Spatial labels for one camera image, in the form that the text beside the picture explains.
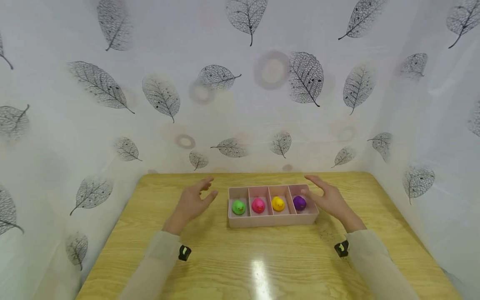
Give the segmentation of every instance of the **hand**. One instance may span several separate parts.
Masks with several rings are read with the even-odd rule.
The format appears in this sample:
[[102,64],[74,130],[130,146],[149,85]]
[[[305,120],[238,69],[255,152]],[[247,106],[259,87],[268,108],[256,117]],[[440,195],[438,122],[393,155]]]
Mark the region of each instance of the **hand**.
[[321,188],[324,194],[323,196],[319,196],[310,190],[301,190],[301,193],[312,199],[319,208],[342,222],[347,232],[366,229],[362,220],[353,212],[347,202],[345,202],[345,199],[343,199],[342,194],[340,194],[336,186],[326,183],[318,176],[307,175],[305,178]]
[[165,222],[163,231],[180,235],[185,225],[201,215],[218,195],[218,191],[212,191],[204,199],[200,198],[202,191],[207,191],[212,185],[213,177],[200,180],[195,185],[186,187],[177,203],[172,215]]

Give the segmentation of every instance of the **wooden table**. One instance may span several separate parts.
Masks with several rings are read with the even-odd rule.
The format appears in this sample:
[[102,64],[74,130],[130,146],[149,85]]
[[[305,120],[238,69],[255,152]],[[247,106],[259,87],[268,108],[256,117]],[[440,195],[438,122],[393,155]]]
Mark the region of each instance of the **wooden table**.
[[[153,234],[182,189],[208,174],[142,177],[113,229],[78,300],[115,300],[141,261]],[[368,173],[323,173],[339,187],[367,227],[380,236],[421,299],[459,299],[394,204]],[[162,299],[370,299],[369,289],[333,246],[345,240],[341,224],[321,212],[313,225],[227,227],[227,188],[304,183],[301,174],[212,174],[217,199],[182,233],[192,249],[178,261]],[[311,189],[318,190],[313,184]]]

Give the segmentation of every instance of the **sleeve cuff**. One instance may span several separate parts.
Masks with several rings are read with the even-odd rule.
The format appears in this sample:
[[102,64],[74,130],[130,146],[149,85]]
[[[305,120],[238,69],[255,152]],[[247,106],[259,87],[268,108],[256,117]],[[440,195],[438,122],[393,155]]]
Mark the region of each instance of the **sleeve cuff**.
[[390,256],[388,249],[372,230],[358,230],[347,233],[349,252],[381,253]]
[[150,240],[145,250],[145,257],[163,260],[165,258],[177,259],[180,249],[180,236],[165,231],[158,231]]

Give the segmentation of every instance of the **green toy chick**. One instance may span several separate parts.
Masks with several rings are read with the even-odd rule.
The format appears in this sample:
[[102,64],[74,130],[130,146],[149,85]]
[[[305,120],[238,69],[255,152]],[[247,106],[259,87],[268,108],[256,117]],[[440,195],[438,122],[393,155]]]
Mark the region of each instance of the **green toy chick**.
[[243,215],[245,213],[245,204],[240,200],[235,200],[232,204],[232,211],[236,215]]

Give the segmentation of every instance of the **pink toy chick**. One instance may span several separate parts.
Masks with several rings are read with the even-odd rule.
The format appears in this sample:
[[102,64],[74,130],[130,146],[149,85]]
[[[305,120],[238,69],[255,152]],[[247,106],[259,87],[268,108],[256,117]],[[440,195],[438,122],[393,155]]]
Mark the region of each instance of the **pink toy chick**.
[[252,209],[254,212],[261,214],[265,210],[265,202],[260,198],[256,198],[252,202]]

